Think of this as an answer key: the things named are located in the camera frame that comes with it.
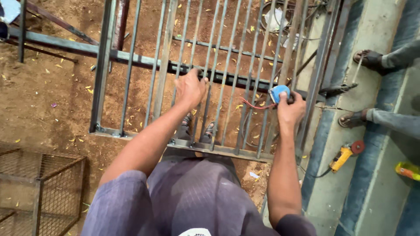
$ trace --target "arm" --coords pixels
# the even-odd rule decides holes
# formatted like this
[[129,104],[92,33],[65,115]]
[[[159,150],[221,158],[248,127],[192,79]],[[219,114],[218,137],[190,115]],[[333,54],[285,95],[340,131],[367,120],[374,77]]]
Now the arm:
[[198,80],[198,70],[175,80],[178,100],[163,116],[136,135],[118,154],[99,182],[102,184],[117,178],[128,170],[140,170],[149,176],[165,150],[169,139],[182,119],[201,101],[206,90],[207,78]]
[[273,228],[287,214],[300,215],[302,196],[294,154],[294,129],[305,114],[306,102],[298,93],[291,92],[293,104],[287,103],[287,94],[280,94],[277,107],[280,138],[274,153],[268,179],[268,212]]

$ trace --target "forearm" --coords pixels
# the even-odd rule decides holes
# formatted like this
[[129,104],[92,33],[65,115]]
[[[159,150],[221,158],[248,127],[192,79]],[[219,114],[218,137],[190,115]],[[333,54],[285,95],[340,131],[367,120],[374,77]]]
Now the forearm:
[[118,154],[103,174],[100,185],[117,178],[128,170],[151,174],[169,139],[188,113],[188,106],[175,104],[168,112],[137,134]]
[[302,196],[294,155],[293,130],[283,130],[268,180],[268,211],[273,227],[287,214],[300,214]]

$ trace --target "worker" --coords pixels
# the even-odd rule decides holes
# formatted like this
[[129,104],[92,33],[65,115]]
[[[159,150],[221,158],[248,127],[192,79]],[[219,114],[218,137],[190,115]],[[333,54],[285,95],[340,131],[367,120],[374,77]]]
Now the worker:
[[[164,153],[180,124],[175,135],[189,138],[189,112],[203,98],[208,81],[199,81],[198,73],[192,69],[175,80],[175,105],[138,133],[104,172],[82,235],[315,236],[315,228],[301,215],[294,155],[294,129],[305,112],[299,94],[292,92],[293,104],[286,102],[285,92],[280,94],[280,138],[268,180],[273,229],[264,226],[228,157],[195,157],[193,151],[170,147]],[[210,143],[215,128],[210,123],[202,142]]]
[[[414,40],[387,55],[371,50],[361,50],[354,54],[353,61],[360,62],[362,66],[377,71],[382,76],[411,65],[416,58],[420,58],[420,40]],[[344,128],[353,128],[363,125],[366,121],[386,126],[392,130],[420,139],[420,116],[402,115],[376,108],[365,108],[359,112],[351,112],[338,119]]]

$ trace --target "grinder disc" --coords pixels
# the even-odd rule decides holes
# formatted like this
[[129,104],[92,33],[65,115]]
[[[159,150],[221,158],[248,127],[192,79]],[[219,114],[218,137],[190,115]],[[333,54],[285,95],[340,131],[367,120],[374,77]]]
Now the grinder disc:
[[362,140],[358,140],[352,144],[352,152],[359,154],[365,150],[365,143]]

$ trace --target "red wire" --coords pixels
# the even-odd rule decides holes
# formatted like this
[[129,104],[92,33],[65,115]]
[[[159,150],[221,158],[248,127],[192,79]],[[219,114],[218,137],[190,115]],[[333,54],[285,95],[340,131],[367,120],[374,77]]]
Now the red wire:
[[273,103],[271,105],[265,106],[265,107],[256,107],[254,105],[252,105],[250,102],[248,102],[245,98],[241,97],[242,101],[244,103],[246,103],[248,106],[253,107],[255,109],[267,109],[267,108],[271,108],[271,107],[275,107],[277,104]]

